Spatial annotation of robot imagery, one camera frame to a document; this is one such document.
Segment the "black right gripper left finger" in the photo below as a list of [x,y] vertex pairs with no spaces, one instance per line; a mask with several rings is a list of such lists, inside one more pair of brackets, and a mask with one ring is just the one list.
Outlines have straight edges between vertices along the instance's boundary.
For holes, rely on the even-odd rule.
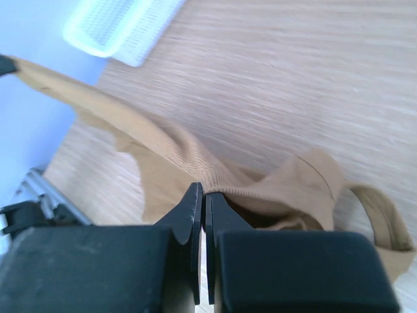
[[1,261],[2,312],[193,312],[203,190],[153,225],[23,230]]

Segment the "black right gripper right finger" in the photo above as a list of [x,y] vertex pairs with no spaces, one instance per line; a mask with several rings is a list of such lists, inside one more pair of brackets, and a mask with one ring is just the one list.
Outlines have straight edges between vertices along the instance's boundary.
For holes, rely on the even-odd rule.
[[381,259],[343,231],[256,230],[205,198],[208,299],[216,312],[399,312]]

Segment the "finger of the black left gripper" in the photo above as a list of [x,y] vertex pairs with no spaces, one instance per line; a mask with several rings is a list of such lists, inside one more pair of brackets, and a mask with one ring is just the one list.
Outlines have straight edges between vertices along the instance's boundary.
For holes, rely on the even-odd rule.
[[6,55],[0,55],[0,77],[13,74],[18,71],[15,61]]

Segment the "tan ribbed tank top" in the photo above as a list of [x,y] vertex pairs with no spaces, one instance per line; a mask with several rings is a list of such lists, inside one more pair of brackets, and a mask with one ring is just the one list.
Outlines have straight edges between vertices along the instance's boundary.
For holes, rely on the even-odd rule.
[[170,210],[193,182],[205,193],[221,192],[235,205],[271,221],[273,230],[334,229],[340,192],[350,189],[364,207],[374,245],[391,281],[405,273],[416,247],[392,200],[379,189],[344,180],[338,163],[312,149],[271,173],[214,156],[180,125],[68,76],[16,57],[12,72],[32,89],[71,106],[87,124],[112,133],[116,149],[131,154],[140,169],[145,205]]

